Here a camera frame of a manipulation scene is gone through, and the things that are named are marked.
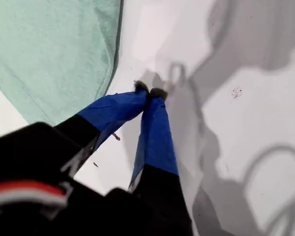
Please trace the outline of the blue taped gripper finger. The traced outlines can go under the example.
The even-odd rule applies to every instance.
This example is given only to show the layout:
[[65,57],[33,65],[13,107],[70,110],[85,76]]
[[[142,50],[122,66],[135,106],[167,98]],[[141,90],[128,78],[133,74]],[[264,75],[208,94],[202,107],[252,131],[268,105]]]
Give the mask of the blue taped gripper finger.
[[167,92],[153,88],[144,108],[129,190],[156,194],[165,203],[185,204],[165,106]]
[[148,87],[134,83],[134,91],[103,96],[54,128],[81,147],[61,167],[73,177],[86,160],[124,123],[137,117],[146,107]]

